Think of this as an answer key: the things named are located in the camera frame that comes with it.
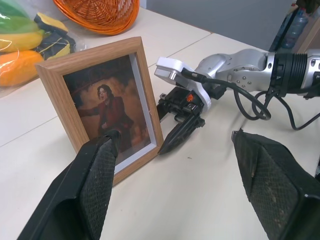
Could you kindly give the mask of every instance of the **yellow banana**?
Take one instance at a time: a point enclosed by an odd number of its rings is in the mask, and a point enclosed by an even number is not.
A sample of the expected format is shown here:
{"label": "yellow banana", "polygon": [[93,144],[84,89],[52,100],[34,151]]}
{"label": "yellow banana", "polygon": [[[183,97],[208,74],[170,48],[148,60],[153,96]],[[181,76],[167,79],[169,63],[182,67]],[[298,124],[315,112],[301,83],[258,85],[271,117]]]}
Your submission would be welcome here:
{"label": "yellow banana", "polygon": [[43,39],[44,31],[0,34],[0,52],[17,52],[34,49]]}

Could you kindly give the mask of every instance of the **water bottle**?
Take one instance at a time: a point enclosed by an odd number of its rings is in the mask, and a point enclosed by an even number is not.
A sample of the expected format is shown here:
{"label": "water bottle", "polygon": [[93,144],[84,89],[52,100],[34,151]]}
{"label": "water bottle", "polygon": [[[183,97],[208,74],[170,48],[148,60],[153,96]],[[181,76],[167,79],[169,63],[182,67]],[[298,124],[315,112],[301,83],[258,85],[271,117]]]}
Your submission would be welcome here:
{"label": "water bottle", "polygon": [[299,36],[304,31],[307,23],[308,15],[306,14],[306,11],[304,9],[299,9],[291,26],[288,29],[288,32],[284,37],[283,43],[281,45],[282,48],[292,49],[295,46]]}

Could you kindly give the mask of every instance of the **plastic bag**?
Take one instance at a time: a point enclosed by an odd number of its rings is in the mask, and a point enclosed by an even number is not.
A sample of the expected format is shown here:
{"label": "plastic bag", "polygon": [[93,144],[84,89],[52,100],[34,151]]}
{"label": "plastic bag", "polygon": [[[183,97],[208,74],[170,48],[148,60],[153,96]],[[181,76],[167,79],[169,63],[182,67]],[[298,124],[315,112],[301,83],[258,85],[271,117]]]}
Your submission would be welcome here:
{"label": "plastic bag", "polygon": [[0,98],[38,77],[35,64],[86,48],[63,22],[0,0]]}

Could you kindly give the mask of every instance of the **orange basket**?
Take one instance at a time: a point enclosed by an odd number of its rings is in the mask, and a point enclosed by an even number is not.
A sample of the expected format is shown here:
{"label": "orange basket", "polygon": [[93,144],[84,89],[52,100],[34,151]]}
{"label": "orange basket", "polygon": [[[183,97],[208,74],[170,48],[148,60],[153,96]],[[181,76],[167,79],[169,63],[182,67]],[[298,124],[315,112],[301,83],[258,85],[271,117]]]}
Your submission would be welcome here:
{"label": "orange basket", "polygon": [[132,26],[139,0],[53,0],[72,21],[100,34],[116,35]]}

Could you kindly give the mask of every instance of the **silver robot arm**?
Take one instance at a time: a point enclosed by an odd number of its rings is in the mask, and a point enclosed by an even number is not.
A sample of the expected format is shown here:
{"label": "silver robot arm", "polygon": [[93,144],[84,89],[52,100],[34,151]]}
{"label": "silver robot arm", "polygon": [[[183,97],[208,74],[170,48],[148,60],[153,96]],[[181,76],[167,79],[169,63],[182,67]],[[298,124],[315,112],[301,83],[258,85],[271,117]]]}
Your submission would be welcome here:
{"label": "silver robot arm", "polygon": [[[191,67],[166,57],[161,57],[156,65],[156,76],[195,91],[204,103],[203,111],[210,109],[211,100],[203,85],[181,74],[183,68],[193,71]],[[214,54],[203,59],[194,72],[207,78],[234,83],[247,92],[268,91],[272,87],[280,92],[280,97],[286,93],[306,97],[308,92],[298,90],[308,89],[320,80],[320,49],[308,50],[306,54],[278,54],[256,49],[244,49],[234,54]],[[313,92],[309,96],[312,98],[318,95]]]}

